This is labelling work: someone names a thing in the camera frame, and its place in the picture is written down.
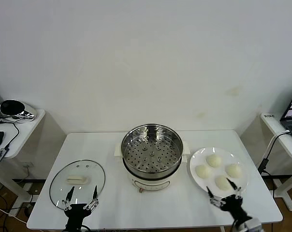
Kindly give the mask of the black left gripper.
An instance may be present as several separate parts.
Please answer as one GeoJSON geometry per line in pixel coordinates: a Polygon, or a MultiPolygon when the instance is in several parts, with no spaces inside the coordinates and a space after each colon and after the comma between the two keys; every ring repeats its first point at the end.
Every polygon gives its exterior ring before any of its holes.
{"type": "Polygon", "coordinates": [[[82,228],[84,228],[87,232],[90,232],[91,229],[88,226],[83,225],[83,220],[84,218],[90,216],[91,211],[93,211],[99,205],[97,186],[95,186],[92,200],[87,204],[87,206],[85,203],[71,205],[73,192],[74,186],[72,186],[71,190],[67,193],[66,198],[62,200],[65,210],[64,213],[68,218],[64,231],[81,232],[82,228]]]}

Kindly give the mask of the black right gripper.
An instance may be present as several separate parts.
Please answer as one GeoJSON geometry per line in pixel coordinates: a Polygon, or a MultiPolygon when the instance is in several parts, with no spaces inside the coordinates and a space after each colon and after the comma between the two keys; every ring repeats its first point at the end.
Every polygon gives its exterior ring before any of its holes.
{"type": "Polygon", "coordinates": [[[238,187],[233,181],[227,178],[228,183],[233,188],[233,194],[225,197],[220,198],[215,196],[212,191],[207,188],[207,193],[209,196],[209,201],[215,207],[221,209],[224,212],[229,212],[233,219],[244,219],[248,215],[242,208],[243,197],[242,197],[242,188],[238,187]]]}

